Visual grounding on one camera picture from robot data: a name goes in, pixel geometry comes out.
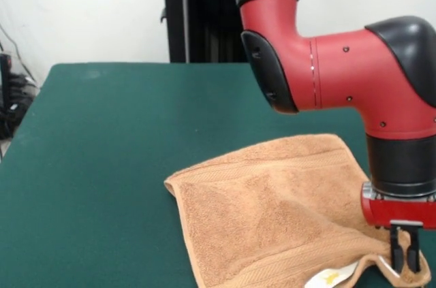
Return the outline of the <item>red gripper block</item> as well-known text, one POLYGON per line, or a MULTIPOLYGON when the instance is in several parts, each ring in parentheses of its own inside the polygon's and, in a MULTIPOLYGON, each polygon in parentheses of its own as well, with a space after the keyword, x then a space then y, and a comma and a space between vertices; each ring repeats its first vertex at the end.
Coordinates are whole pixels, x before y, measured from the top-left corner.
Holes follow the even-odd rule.
MULTIPOLYGON (((390 228, 391 268, 401 273, 404 259, 399 244, 399 226, 435 229, 435 194, 417 198, 393 197, 378 193, 370 182, 364 182, 360 204, 369 225, 390 228)), ((418 273, 421 270, 419 232, 417 229, 408 232, 407 265, 413 273, 418 273)))

